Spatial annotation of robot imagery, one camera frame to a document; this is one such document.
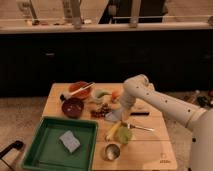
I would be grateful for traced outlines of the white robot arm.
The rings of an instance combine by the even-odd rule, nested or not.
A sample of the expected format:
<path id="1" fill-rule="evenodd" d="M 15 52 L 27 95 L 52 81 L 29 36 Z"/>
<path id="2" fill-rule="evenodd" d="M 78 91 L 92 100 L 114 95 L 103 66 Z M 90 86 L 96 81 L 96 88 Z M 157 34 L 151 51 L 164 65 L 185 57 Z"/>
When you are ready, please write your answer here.
<path id="1" fill-rule="evenodd" d="M 213 109 L 152 90 L 143 74 L 124 81 L 120 104 L 131 109 L 137 99 L 149 103 L 193 133 L 188 171 L 213 171 Z"/>

